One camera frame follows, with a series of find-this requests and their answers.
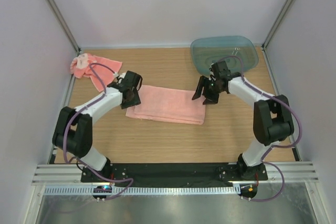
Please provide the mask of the light pink towel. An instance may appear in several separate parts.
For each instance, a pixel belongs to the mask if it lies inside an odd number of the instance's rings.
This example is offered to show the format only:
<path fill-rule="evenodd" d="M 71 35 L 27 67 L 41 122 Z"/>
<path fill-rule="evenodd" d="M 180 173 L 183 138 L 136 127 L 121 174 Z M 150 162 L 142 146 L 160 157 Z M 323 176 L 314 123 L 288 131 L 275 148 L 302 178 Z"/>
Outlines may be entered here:
<path fill-rule="evenodd" d="M 204 97 L 192 100 L 193 91 L 143 85 L 139 90 L 141 104 L 127 108 L 132 119 L 167 123 L 202 125 L 206 106 Z"/>

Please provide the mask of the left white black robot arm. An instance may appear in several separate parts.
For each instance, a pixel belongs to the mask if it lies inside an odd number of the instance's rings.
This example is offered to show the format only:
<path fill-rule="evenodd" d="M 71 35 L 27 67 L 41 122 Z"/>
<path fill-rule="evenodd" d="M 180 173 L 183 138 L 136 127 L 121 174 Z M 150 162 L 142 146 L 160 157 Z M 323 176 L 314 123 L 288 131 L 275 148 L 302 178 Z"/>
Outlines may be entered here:
<path fill-rule="evenodd" d="M 93 125 L 115 107 L 127 109 L 141 104 L 142 80 L 141 75 L 127 71 L 100 95 L 75 108 L 66 106 L 59 113 L 53 145 L 91 167 L 93 176 L 100 182 L 111 177 L 110 160 L 93 147 Z"/>

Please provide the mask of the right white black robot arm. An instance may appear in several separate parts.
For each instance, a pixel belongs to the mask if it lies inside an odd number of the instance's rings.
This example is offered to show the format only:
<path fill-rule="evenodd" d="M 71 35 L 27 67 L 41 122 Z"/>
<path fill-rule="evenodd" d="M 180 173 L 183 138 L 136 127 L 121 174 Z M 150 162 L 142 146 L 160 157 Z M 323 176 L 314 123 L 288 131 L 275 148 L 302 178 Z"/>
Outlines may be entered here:
<path fill-rule="evenodd" d="M 274 147 L 294 133 L 294 124 L 286 96 L 274 96 L 251 84 L 241 72 L 231 72 L 225 61 L 211 64 L 209 77 L 200 76 L 193 100 L 204 96 L 204 105 L 217 104 L 223 92 L 233 94 L 253 108 L 254 140 L 237 160 L 236 173 L 243 180 L 256 173 Z"/>

